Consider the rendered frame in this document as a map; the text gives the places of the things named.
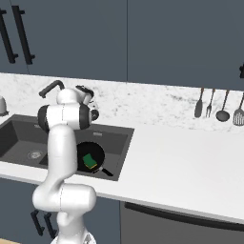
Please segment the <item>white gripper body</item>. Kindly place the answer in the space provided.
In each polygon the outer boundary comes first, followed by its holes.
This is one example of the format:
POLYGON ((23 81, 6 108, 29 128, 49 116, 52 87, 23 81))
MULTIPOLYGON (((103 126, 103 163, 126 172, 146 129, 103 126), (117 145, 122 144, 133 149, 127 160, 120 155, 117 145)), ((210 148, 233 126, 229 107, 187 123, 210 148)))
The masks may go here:
POLYGON ((82 102, 85 105, 88 105, 94 97, 94 92, 90 88, 87 88, 83 85, 77 85, 76 88, 79 90, 81 94, 82 102))

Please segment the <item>black sink tap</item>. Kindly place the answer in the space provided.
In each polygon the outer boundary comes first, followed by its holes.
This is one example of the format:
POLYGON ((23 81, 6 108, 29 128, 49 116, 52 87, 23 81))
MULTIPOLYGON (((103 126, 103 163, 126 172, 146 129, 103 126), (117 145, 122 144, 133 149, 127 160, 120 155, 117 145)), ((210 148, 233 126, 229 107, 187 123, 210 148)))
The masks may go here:
POLYGON ((60 90, 64 90, 65 89, 65 86, 64 86, 64 84, 63 84, 63 82, 61 80, 55 80, 51 84, 49 84, 46 88, 44 88, 42 91, 40 91, 38 94, 42 98, 46 98, 47 93, 50 92, 56 86, 58 86, 60 88, 60 90))

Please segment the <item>black frying pan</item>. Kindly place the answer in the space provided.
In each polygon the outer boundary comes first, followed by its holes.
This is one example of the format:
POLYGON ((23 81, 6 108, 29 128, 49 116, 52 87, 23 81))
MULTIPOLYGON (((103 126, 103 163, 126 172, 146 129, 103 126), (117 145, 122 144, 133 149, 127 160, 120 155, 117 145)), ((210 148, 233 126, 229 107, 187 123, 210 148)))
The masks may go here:
POLYGON ((112 173, 104 168, 105 152, 103 148, 95 142, 81 142, 77 145, 77 170, 84 173, 97 173, 102 172, 107 176, 112 176, 112 173), (90 154, 97 162, 97 166, 89 169, 85 166, 83 156, 90 154))

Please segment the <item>green and yellow sponge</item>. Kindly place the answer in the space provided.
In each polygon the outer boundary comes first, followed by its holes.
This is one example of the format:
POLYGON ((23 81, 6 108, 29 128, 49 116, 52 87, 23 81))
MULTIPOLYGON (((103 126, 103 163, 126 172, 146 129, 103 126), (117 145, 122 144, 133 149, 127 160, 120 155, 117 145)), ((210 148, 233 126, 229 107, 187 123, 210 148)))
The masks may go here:
POLYGON ((83 161, 85 166, 89 169, 93 169, 97 166, 97 162, 92 158, 89 153, 83 156, 83 161))

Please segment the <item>dark grey double sink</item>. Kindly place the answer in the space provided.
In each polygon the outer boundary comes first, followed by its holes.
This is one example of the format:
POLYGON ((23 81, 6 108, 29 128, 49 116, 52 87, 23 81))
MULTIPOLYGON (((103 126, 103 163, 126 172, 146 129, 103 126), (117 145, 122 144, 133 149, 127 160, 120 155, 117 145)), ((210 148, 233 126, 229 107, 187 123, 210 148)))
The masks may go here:
MULTIPOLYGON (((134 129, 92 124, 87 129, 75 131, 77 145, 95 142, 105 152, 102 172, 77 174, 117 181, 121 173, 134 129)), ((39 127, 37 118, 14 114, 0 125, 0 161, 46 169, 48 167, 48 135, 39 127)))

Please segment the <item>white domed appliance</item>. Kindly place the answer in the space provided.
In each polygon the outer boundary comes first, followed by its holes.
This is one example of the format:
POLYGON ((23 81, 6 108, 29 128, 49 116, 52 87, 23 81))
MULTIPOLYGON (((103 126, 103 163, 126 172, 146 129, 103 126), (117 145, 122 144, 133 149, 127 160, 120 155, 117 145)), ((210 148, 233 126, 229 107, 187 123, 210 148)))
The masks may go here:
POLYGON ((8 115, 9 112, 7 111, 7 103, 3 96, 0 95, 0 116, 8 115))

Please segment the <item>grey hanging spatula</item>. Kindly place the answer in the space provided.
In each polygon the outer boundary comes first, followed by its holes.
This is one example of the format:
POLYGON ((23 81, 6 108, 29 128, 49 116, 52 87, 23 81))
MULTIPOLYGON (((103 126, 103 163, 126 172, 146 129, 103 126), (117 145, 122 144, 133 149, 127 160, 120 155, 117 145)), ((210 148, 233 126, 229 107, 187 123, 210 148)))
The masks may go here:
POLYGON ((194 117, 199 118, 202 113, 202 107, 203 107, 203 102, 202 102, 202 96, 203 96, 204 88, 201 88, 200 96, 198 101, 196 102, 195 109, 194 109, 194 117))

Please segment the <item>grey hanging fork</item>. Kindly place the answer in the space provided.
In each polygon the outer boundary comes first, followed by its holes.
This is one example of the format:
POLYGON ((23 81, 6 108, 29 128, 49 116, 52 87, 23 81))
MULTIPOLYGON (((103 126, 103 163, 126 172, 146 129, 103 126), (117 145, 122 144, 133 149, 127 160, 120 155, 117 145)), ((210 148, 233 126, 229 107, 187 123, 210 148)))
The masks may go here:
POLYGON ((209 105, 207 106, 207 109, 206 109, 206 117, 210 117, 210 115, 211 115, 212 102, 213 102, 213 99, 214 99, 214 93, 215 93, 215 89, 212 89, 212 97, 211 97, 210 103, 209 103, 209 105))

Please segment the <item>dark blue base cupboard door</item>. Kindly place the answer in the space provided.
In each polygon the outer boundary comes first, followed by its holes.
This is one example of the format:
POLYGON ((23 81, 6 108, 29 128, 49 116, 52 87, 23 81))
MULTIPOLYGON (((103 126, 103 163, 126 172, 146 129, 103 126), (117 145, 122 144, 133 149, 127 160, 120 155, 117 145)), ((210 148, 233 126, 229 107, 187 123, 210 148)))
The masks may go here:
POLYGON ((42 244, 31 218, 35 186, 0 178, 0 238, 20 244, 42 244))
POLYGON ((98 196, 84 222, 96 244, 120 244, 120 202, 98 196))

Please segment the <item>grey hanging ladle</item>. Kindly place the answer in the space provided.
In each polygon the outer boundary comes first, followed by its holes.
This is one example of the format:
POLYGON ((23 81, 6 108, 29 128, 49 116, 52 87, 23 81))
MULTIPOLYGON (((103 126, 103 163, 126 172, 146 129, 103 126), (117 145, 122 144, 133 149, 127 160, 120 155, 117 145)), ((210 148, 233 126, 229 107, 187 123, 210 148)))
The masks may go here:
POLYGON ((225 98, 224 98, 222 109, 220 111, 218 111, 216 113, 216 115, 215 115, 216 119, 218 121, 220 121, 220 122, 226 122, 230 118, 230 114, 225 111, 225 105, 226 105, 226 101, 227 101, 229 92, 230 92, 229 90, 226 90, 226 94, 225 94, 225 98))

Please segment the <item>grey hanging slotted turner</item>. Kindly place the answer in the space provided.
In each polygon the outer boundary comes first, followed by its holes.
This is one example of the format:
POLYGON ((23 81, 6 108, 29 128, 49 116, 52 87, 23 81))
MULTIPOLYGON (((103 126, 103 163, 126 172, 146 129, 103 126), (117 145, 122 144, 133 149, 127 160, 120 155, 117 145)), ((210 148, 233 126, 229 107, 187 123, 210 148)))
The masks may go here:
POLYGON ((244 111, 242 110, 242 104, 244 102, 244 92, 237 110, 234 111, 233 124, 235 126, 244 126, 244 111))

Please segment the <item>dark blue wall cupboard door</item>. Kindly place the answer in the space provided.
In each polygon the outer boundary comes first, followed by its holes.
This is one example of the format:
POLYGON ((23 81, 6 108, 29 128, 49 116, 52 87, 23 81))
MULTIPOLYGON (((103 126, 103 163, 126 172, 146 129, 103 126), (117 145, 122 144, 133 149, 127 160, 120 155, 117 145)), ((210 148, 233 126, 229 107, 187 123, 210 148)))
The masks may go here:
POLYGON ((15 59, 15 63, 11 64, 7 57, 3 39, 0 34, 0 72, 28 74, 29 71, 15 25, 10 0, 0 0, 0 8, 7 11, 7 13, 3 15, 4 21, 10 38, 12 50, 14 53, 18 54, 18 57, 15 59))
POLYGON ((124 81, 126 0, 10 0, 20 17, 35 75, 124 81))
POLYGON ((244 90, 244 0, 128 0, 128 79, 244 90))

